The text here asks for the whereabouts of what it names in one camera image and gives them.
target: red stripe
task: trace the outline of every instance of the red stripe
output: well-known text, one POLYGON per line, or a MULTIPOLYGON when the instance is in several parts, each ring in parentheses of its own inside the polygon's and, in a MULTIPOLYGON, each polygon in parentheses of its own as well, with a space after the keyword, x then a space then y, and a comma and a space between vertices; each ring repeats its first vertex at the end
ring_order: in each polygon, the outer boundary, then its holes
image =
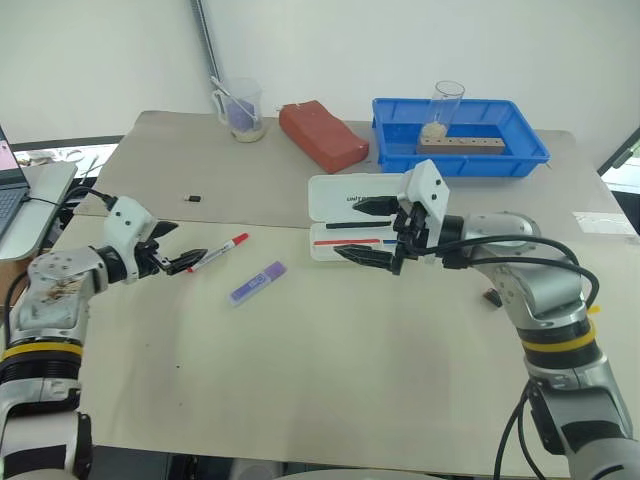
POLYGON ((379 238, 365 238, 360 240, 318 240, 314 245, 348 245, 350 243, 380 243, 379 238))

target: laptop screen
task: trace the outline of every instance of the laptop screen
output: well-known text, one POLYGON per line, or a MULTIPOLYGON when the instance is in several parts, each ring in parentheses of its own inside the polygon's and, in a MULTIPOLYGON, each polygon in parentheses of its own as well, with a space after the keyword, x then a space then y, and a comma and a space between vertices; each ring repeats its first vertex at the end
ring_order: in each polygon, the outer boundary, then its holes
POLYGON ((0 127, 0 189, 6 186, 18 186, 19 184, 27 186, 27 179, 13 156, 9 142, 7 142, 2 127, 0 127))

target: yellow ring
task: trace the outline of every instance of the yellow ring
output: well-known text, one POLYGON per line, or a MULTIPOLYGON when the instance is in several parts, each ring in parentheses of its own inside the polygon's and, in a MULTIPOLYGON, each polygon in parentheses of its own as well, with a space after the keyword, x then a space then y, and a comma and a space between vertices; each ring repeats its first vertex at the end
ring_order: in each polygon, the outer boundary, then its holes
POLYGON ((39 343, 25 343, 24 345, 17 345, 11 347, 2 354, 2 360, 15 355, 29 352, 69 352, 82 356, 82 347, 80 345, 74 345, 73 343, 59 343, 59 342, 39 342, 39 343))
POLYGON ((573 340, 567 340, 566 342, 559 343, 531 343, 522 340, 522 346, 527 350, 542 353, 560 353, 576 350, 584 347, 585 345, 589 345, 596 339, 596 326, 593 324, 591 319, 589 319, 589 326, 591 328, 589 328, 587 333, 581 337, 574 338, 573 340))

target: red marker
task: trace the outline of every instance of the red marker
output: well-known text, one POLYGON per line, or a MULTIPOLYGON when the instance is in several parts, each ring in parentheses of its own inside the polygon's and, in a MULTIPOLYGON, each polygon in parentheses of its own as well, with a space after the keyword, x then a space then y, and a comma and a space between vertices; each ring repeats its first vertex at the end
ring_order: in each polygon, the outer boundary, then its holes
POLYGON ((242 235, 233 237, 231 240, 225 243, 222 247, 218 248, 217 250, 214 250, 213 252, 207 253, 204 257, 202 257, 202 259, 198 263, 196 263, 192 267, 187 268, 187 272, 193 273, 196 270, 198 270, 200 267, 204 267, 207 263, 212 262, 213 260, 218 258, 220 255, 227 253, 236 245, 240 245, 247 238, 249 238, 248 233, 243 233, 242 235))

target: red sponge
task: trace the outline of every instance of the red sponge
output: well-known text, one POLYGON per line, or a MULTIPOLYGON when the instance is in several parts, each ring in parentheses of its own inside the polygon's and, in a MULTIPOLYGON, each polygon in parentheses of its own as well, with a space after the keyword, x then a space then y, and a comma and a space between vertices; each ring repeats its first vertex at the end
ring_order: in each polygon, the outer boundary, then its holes
POLYGON ((316 100, 285 105, 279 120, 289 138, 328 173, 347 168, 369 154, 369 142, 354 135, 316 100))

